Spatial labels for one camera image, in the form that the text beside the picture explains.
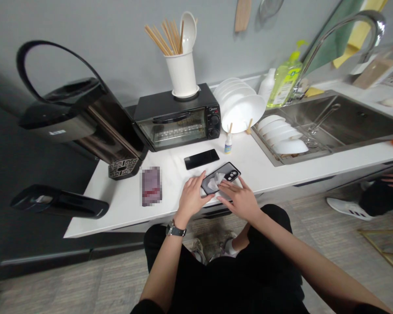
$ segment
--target cup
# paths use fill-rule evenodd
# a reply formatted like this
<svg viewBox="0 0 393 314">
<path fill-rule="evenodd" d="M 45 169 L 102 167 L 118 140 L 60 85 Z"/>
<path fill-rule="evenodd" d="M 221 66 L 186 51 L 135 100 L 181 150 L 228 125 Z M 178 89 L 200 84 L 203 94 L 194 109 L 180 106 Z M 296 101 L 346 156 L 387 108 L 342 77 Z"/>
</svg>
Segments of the cup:
<svg viewBox="0 0 393 314">
<path fill-rule="evenodd" d="M 195 79 L 192 50 L 181 55 L 165 56 L 173 84 L 172 94 L 178 98 L 195 95 L 199 87 Z"/>
</svg>

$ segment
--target yellow sponge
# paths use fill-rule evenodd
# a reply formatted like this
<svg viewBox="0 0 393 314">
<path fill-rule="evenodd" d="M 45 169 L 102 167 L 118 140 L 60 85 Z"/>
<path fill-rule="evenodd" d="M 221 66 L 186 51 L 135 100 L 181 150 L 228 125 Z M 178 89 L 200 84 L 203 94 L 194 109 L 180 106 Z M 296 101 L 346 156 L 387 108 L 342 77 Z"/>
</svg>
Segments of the yellow sponge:
<svg viewBox="0 0 393 314">
<path fill-rule="evenodd" d="M 322 91 L 321 89 L 317 89 L 315 87 L 310 87 L 307 92 L 306 92 L 306 97 L 312 97 L 312 96 L 316 96 L 316 95 L 320 95 L 323 94 L 324 91 Z"/>
</svg>

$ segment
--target green towel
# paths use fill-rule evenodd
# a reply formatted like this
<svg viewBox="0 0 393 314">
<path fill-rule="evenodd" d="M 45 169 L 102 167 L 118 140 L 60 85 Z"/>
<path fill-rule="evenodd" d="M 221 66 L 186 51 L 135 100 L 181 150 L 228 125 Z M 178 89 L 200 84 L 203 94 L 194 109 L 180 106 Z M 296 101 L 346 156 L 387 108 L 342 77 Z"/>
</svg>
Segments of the green towel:
<svg viewBox="0 0 393 314">
<path fill-rule="evenodd" d="M 310 54 L 313 53 L 314 47 L 316 47 L 318 39 L 320 39 L 328 30 L 334 27 L 334 25 L 336 25 L 341 20 L 359 12 L 363 2 L 364 0 L 341 0 L 331 18 L 323 27 L 315 43 L 311 45 L 311 49 L 307 56 L 310 56 Z M 310 72 L 316 70 L 317 68 L 320 68 L 321 66 L 333 61 L 336 58 L 339 58 L 344 54 L 354 24 L 355 23 L 349 23 L 345 26 L 342 26 L 341 28 L 337 29 L 329 35 L 329 37 L 325 40 L 325 42 L 317 52 L 316 56 L 314 57 L 306 74 L 309 74 Z"/>
</svg>

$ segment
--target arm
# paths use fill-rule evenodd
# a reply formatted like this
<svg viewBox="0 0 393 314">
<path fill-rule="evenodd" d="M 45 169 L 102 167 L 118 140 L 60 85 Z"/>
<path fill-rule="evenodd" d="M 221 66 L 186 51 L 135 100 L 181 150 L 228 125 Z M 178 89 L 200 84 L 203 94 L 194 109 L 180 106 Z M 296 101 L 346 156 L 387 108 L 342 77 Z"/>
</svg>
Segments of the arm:
<svg viewBox="0 0 393 314">
<path fill-rule="evenodd" d="M 336 313 L 352 313 L 357 305 L 365 303 L 392 313 L 358 281 L 265 215 L 253 192 L 243 179 L 239 179 L 243 188 L 225 180 L 220 184 L 220 190 L 231 197 L 233 204 L 222 197 L 218 199 L 274 243 L 332 310 Z"/>
<path fill-rule="evenodd" d="M 175 226 L 179 229 L 186 229 L 192 215 L 199 212 L 201 207 L 214 197 L 214 195 L 208 195 L 201 198 L 200 187 L 204 178 L 205 171 L 199 177 L 190 178 L 183 187 L 179 209 L 173 219 Z M 140 301 L 152 300 L 165 313 L 169 310 L 172 302 L 182 239 L 183 237 L 176 235 L 165 238 L 140 297 Z"/>
</svg>

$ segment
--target stainless steel sink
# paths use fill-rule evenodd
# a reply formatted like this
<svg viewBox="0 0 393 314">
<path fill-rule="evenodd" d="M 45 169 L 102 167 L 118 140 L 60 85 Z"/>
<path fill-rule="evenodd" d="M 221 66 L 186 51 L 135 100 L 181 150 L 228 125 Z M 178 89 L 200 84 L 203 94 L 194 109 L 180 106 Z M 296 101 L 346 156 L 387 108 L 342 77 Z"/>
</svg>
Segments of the stainless steel sink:
<svg viewBox="0 0 393 314">
<path fill-rule="evenodd" d="M 335 104 L 340 105 L 338 109 L 323 120 Z M 305 137 L 317 141 L 316 148 L 310 148 L 303 154 L 277 155 L 258 133 L 255 124 L 252 136 L 276 167 L 393 139 L 392 117 L 332 90 L 300 100 L 290 106 L 266 110 L 262 119 L 272 114 L 284 117 L 286 122 L 297 128 Z M 309 129 L 321 120 L 323 122 L 315 129 L 316 132 L 311 134 Z"/>
</svg>

